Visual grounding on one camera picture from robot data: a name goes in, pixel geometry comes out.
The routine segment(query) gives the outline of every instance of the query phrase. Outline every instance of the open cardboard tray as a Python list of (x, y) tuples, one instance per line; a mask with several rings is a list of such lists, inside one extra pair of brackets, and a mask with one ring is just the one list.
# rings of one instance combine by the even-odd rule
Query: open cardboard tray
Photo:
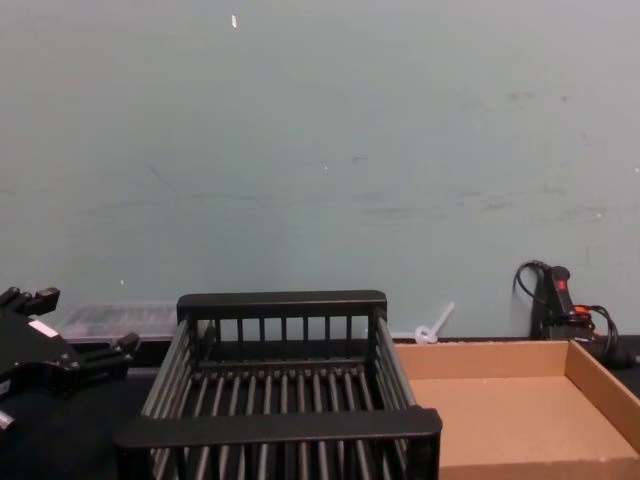
[(640, 401), (575, 342), (396, 347), (441, 480), (640, 480)]

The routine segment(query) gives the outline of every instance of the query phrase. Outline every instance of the mint green wall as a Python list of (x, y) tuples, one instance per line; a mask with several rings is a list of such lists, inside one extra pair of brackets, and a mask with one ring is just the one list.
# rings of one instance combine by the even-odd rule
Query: mint green wall
[[(232, 15), (236, 26), (232, 26)], [(86, 302), (377, 288), (527, 330), (530, 257), (640, 333), (640, 7), (0, 0), (0, 280)]]

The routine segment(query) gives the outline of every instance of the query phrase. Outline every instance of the black cable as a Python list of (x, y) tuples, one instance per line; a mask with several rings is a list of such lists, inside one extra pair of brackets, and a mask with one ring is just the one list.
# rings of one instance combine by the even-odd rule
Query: black cable
[(600, 314), (607, 321), (607, 344), (604, 350), (604, 357), (611, 358), (618, 350), (618, 327), (611, 318), (609, 311), (601, 305), (588, 305), (592, 312)]
[(516, 286), (516, 282), (518, 283), (518, 285), (520, 286), (520, 288), (522, 289), (522, 291), (524, 293), (526, 293), (527, 295), (529, 295), (534, 302), (538, 302), (542, 305), (544, 305), (545, 307), (547, 306), (547, 302), (545, 302), (543, 299), (541, 299), (540, 297), (536, 297), (536, 295), (527, 288), (527, 286), (524, 284), (524, 282), (522, 281), (522, 272), (524, 270), (526, 270), (527, 268), (530, 268), (532, 270), (535, 270), (536, 275), (538, 275), (538, 280), (540, 280), (540, 275), (544, 274), (544, 272), (546, 272), (547, 270), (549, 270), (551, 267), (549, 265), (547, 265), (544, 262), (541, 262), (540, 260), (530, 260), (528, 262), (523, 263), (522, 265), (520, 265), (518, 267), (518, 270), (516, 270), (516, 275), (513, 279), (513, 288), (515, 289)]

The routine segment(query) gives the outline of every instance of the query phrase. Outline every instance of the black wire basket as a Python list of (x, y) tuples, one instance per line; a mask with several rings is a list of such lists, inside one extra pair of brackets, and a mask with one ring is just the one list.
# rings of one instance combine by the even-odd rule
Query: black wire basket
[(438, 478), (377, 291), (186, 295), (120, 480)]

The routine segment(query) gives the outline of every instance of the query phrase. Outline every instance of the white label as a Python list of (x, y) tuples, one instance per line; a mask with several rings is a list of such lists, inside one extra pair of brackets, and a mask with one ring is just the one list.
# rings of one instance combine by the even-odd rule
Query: white label
[(11, 387), (11, 380), (7, 380), (6, 382), (0, 383), (0, 395), (4, 395), (5, 393), (9, 393), (9, 388)]
[(58, 332), (56, 332), (50, 326), (42, 323), (40, 320), (34, 320), (33, 322), (29, 322), (29, 325), (31, 325), (33, 328), (38, 330), (40, 333), (44, 333), (49, 338), (56, 337), (58, 335)]

